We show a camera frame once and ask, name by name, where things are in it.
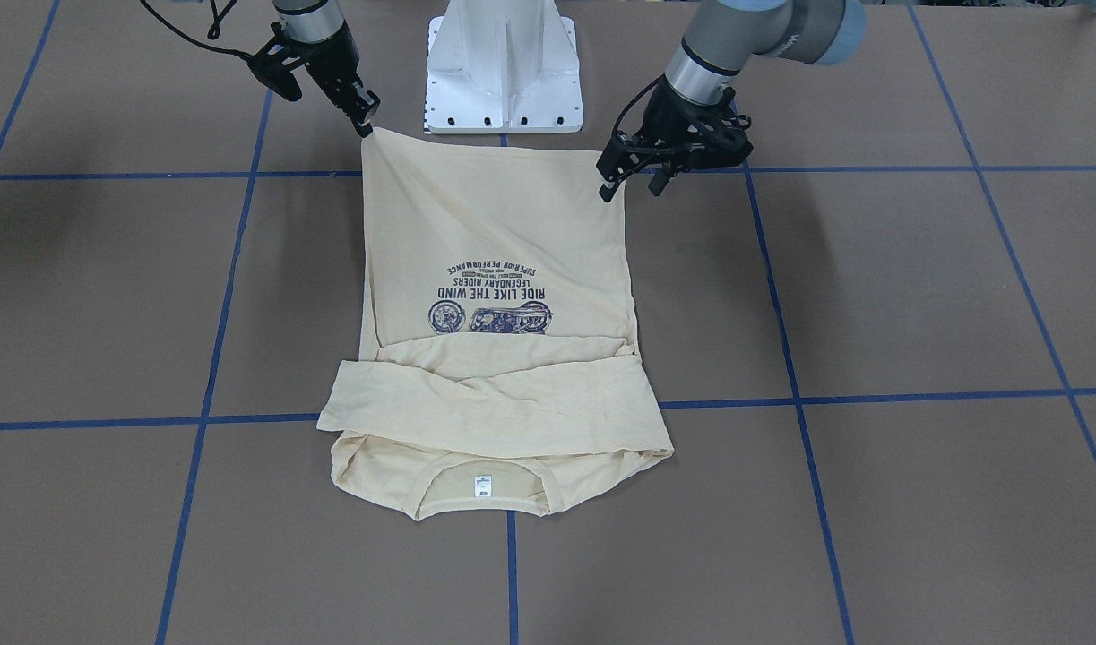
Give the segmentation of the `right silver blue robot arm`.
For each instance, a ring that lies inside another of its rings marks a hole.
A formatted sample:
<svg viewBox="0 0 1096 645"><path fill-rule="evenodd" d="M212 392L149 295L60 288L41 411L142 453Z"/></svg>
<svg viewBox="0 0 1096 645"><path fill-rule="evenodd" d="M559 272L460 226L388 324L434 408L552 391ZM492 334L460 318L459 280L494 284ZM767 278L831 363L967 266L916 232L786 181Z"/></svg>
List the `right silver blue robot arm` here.
<svg viewBox="0 0 1096 645"><path fill-rule="evenodd" d="M372 135L380 99L359 78L359 50L339 1L274 1L281 34L359 138Z"/></svg>

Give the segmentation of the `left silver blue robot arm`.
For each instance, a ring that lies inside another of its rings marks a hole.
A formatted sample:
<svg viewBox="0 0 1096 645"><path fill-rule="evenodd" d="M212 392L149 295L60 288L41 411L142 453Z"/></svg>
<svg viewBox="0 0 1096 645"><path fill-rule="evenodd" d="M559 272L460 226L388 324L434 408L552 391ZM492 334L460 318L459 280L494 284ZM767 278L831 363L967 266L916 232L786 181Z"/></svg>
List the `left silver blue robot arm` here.
<svg viewBox="0 0 1096 645"><path fill-rule="evenodd" d="M614 123L596 168L600 199L651 168L651 195L692 170L737 168L752 154L751 118L732 106L749 58L804 65L846 61L866 36L859 1L703 1L665 71Z"/></svg>

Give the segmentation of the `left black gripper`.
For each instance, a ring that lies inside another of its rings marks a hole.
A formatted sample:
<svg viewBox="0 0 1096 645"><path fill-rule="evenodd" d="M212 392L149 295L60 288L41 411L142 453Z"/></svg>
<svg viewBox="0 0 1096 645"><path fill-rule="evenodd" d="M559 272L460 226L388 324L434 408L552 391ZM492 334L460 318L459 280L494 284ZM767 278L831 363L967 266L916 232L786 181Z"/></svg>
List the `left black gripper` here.
<svg viewBox="0 0 1096 645"><path fill-rule="evenodd" d="M659 152L655 143L659 138L683 133L694 120L703 120L708 115L722 116L724 113L737 114L735 90L724 84L720 87L722 94L708 105L699 105L683 97L667 79L655 79L647 90L651 92L642 125L630 136L612 134L597 160L597 170L602 178L600 199L612 201L618 187L643 168L654 162Z"/></svg>

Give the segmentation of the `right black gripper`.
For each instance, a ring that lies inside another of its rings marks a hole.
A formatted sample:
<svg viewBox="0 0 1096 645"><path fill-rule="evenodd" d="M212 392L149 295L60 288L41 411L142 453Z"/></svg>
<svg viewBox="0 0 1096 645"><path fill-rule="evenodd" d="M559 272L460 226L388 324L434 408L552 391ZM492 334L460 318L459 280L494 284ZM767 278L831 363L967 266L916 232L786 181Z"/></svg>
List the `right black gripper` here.
<svg viewBox="0 0 1096 645"><path fill-rule="evenodd" d="M297 41L297 51L315 84L347 116L359 138L370 136L381 100L359 80L358 46L350 26L341 25L323 41Z"/></svg>

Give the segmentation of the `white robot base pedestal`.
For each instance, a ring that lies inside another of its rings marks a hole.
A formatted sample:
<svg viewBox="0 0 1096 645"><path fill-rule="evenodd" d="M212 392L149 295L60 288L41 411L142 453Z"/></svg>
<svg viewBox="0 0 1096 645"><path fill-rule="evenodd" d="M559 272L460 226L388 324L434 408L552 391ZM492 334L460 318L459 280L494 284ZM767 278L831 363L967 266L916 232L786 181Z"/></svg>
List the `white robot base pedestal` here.
<svg viewBox="0 0 1096 645"><path fill-rule="evenodd" d="M429 21L426 66L426 133L582 130L575 23L555 1L450 1Z"/></svg>

